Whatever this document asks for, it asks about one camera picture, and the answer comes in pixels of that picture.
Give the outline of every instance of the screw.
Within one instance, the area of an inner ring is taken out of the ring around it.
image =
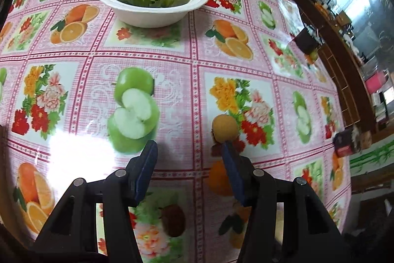
[[[120,170],[117,170],[117,171],[115,172],[115,175],[116,175],[117,177],[123,177],[123,176],[126,175],[126,170],[124,170],[123,168],[120,169]]]
[[[263,170],[260,170],[259,168],[257,168],[257,169],[255,169],[255,170],[253,171],[253,175],[254,175],[254,176],[263,176],[263,175],[264,175],[264,171],[263,171]]]
[[[76,178],[73,182],[75,186],[80,186],[83,184],[83,178]]]
[[[295,181],[300,185],[305,185],[307,181],[303,177],[297,177]]]

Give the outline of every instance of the pink checkered tablecloth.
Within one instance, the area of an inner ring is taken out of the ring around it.
[[[239,214],[237,203],[208,186],[220,160],[211,123],[223,113],[239,125],[241,154],[276,178],[306,178],[341,231],[349,161],[333,156],[332,137],[344,124],[321,60],[310,65],[293,41],[302,28],[290,0],[209,0],[159,29],[127,25],[99,0],[14,0],[0,34],[7,70],[0,123],[8,129],[16,212],[29,236],[36,238],[37,222],[75,178],[103,179],[142,149],[115,147],[107,129],[119,107],[114,84],[128,67],[153,77],[160,110],[149,133],[160,151],[149,193],[130,209],[144,262],[237,258],[243,233],[218,233],[228,215]],[[171,204],[186,217],[178,237],[160,219]],[[278,228],[282,218],[278,204]],[[98,205],[98,251],[106,254],[102,225]]]

